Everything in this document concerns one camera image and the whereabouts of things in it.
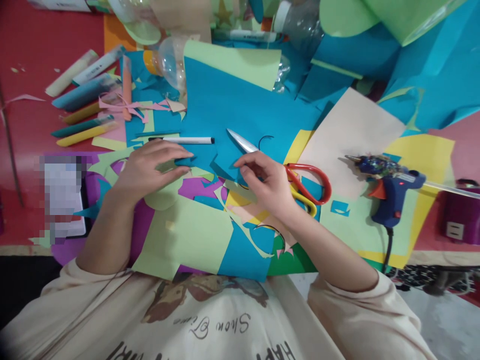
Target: left hand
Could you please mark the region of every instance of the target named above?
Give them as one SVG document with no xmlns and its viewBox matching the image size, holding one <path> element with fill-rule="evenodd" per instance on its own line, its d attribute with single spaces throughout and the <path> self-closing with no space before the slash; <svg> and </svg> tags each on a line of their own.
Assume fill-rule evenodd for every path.
<svg viewBox="0 0 480 360">
<path fill-rule="evenodd" d="M 130 154 L 125 168 L 109 192 L 116 193 L 122 201 L 135 205 L 146 195 L 173 183 L 190 171 L 188 166 L 179 166 L 166 173 L 155 168 L 174 159 L 194 156 L 183 146 L 162 139 L 149 141 Z"/>
</svg>

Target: person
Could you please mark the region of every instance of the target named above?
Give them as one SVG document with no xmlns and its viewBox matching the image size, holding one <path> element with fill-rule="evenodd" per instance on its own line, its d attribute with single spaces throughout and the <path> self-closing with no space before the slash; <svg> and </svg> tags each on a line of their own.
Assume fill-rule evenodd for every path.
<svg viewBox="0 0 480 360">
<path fill-rule="evenodd" d="M 132 152 L 84 249 L 3 330 L 15 359 L 435 359 L 394 284 L 300 208 L 283 165 L 259 151 L 235 166 L 318 269 L 307 303 L 288 276 L 127 269 L 136 203 L 189 171 L 156 166 L 191 156 L 163 140 Z"/>
</svg>

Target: red scissors handle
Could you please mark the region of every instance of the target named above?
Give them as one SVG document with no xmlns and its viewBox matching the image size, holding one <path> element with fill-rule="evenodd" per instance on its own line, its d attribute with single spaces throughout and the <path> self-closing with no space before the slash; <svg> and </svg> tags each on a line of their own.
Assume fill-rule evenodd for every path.
<svg viewBox="0 0 480 360">
<path fill-rule="evenodd" d="M 295 164 L 295 163 L 286 164 L 285 169 L 290 180 L 293 181 L 293 183 L 296 185 L 298 190 L 308 200 L 310 200 L 315 205 L 324 205 L 328 203 L 328 201 L 330 200 L 330 197 L 332 196 L 332 186 L 330 185 L 329 177 L 322 170 L 320 170 L 318 167 L 315 167 L 315 166 L 305 165 L 305 164 Z M 321 185 L 323 186 L 323 194 L 321 199 L 317 200 L 316 198 L 314 198 L 292 170 L 306 170 L 311 173 L 317 174 L 320 177 Z"/>
</svg>

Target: glue stick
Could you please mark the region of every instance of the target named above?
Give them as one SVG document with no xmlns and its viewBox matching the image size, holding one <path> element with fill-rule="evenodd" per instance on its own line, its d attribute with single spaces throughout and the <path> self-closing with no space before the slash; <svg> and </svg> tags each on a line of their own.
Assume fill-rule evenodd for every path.
<svg viewBox="0 0 480 360">
<path fill-rule="evenodd" d="M 57 97 L 65 90 L 73 78 L 80 74 L 83 70 L 93 64 L 99 56 L 93 50 L 88 50 L 81 58 L 75 61 L 62 75 L 60 75 L 49 87 L 45 89 L 45 93 L 52 98 Z"/>
</svg>

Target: hot glue gun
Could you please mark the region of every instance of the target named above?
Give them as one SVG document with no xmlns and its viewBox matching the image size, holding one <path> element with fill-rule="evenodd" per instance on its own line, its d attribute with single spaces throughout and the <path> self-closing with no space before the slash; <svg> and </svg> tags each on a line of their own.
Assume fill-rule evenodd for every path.
<svg viewBox="0 0 480 360">
<path fill-rule="evenodd" d="M 357 169 L 377 180 L 376 188 L 369 194 L 380 199 L 378 210 L 371 219 L 383 225 L 388 233 L 388 249 L 383 264 L 385 272 L 392 251 L 393 227 L 402 217 L 405 195 L 408 189 L 420 189 L 427 179 L 416 170 L 408 170 L 387 156 L 345 156 Z"/>
</svg>

